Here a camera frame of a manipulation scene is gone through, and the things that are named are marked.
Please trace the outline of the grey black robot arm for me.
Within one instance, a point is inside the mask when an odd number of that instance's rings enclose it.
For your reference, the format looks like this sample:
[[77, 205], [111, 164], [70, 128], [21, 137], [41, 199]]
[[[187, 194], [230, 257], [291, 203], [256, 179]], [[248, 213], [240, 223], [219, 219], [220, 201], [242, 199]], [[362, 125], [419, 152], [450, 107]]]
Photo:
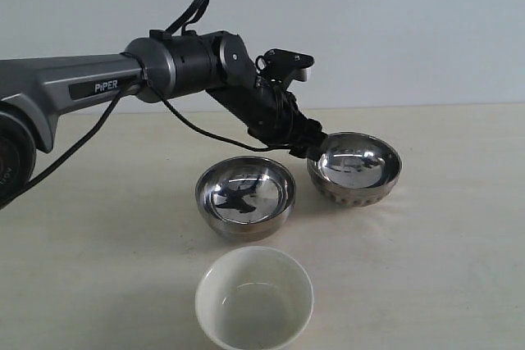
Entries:
[[126, 96], [168, 104], [205, 92], [242, 121], [260, 150], [316, 160], [326, 140], [289, 91], [305, 81], [311, 56], [272, 49], [252, 58], [239, 35], [224, 30], [177, 36], [162, 30], [110, 55], [4, 60], [1, 63], [1, 203], [42, 180], [38, 152], [51, 152], [58, 118]]

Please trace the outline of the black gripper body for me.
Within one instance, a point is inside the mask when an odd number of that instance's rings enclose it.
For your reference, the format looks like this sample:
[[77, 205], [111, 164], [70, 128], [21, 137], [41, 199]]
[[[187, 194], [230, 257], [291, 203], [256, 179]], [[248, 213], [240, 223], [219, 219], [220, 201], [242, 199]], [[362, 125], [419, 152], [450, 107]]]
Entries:
[[312, 122], [289, 93], [279, 87], [226, 85], [207, 93], [248, 128], [249, 135], [269, 148], [309, 149]]

